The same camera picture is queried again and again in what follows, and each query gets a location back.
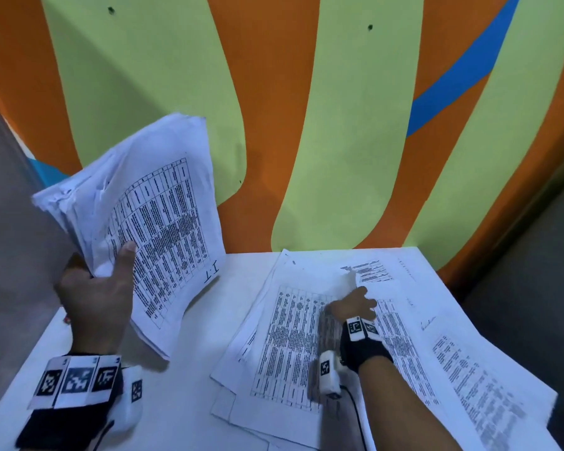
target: orange stripe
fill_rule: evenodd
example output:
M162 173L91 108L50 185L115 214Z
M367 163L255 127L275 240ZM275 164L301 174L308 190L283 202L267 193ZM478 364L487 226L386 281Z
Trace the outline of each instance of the orange stripe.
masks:
M564 161L564 69L546 117L525 158L516 169L474 235L439 270L439 275L452 288L460 288L472 280L468 271L481 255L506 233L524 211L530 200L547 183Z
M508 0L424 0L414 99L472 45Z
M81 169L40 0L0 0L0 113L36 159Z
M208 1L247 142L245 180L218 209L224 244L270 251L307 110L319 0Z
M356 248L401 246L487 84L488 76L405 140L387 208Z

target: person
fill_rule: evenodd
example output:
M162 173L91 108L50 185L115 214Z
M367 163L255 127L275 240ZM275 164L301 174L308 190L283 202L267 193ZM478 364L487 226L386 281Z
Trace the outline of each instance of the person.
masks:
M121 248L108 278L92 278L79 260L70 262L63 272L55 290L70 319L71 354L118 353L132 315L135 248L133 241ZM356 316L373 320L375 313L372 309L376 307L376 300L367 299L366 293L365 287L356 288L328 307L341 324ZM390 356L375 355L363 359L352 368L360 379L368 422L378 451L461 449L407 385Z

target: black cable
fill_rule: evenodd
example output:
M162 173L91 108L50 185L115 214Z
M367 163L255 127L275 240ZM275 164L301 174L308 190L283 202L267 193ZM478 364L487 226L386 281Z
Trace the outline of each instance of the black cable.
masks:
M114 421L109 422L105 429L102 431L102 433L100 434L100 438L98 439L98 441L96 442L96 445L94 445L94 451L96 451L98 449L98 447L100 446L100 442L102 441L103 438L105 438L105 435L108 431L111 430L111 428L115 425Z
M351 391L349 391L349 388L347 386L340 385L340 388L347 391L347 394L349 394L349 397L351 398L351 402L353 402L353 408L355 409L355 416L357 417L357 424L359 425L359 433L361 434L361 442L363 443L363 449L365 449L365 451L368 451L368 447L366 446L366 439L363 437L363 430L361 429L361 421L359 419L359 413L357 412L357 404L355 403L353 394L351 394Z

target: painted wall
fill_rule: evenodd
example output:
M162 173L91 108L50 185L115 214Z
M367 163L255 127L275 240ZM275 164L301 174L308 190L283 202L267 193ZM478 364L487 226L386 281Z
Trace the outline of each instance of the painted wall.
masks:
M0 111L46 182L206 116L228 252L451 284L564 159L564 0L0 0Z

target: green stripe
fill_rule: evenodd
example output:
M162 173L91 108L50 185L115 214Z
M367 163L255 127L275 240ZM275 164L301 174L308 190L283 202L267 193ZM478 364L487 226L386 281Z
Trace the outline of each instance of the green stripe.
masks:
M487 85L405 245L445 265L524 158L564 65L564 0L520 0Z
M217 202L240 188L247 168L242 115L207 0L43 3L83 165L181 112L207 117Z
M321 0L307 115L273 250L353 248L382 216L410 118L422 9L423 0Z

